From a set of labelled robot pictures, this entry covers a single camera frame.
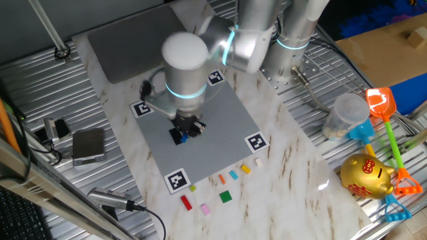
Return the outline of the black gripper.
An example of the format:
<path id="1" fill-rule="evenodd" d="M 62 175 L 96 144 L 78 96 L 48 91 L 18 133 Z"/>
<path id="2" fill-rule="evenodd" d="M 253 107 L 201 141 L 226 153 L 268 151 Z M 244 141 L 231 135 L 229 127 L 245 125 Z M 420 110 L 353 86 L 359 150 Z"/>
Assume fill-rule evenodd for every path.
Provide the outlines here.
<path id="1" fill-rule="evenodd" d="M 173 120 L 173 126 L 181 136 L 186 131 L 189 137 L 197 137 L 203 133 L 206 124 L 200 122 L 195 115 L 178 112 Z"/>

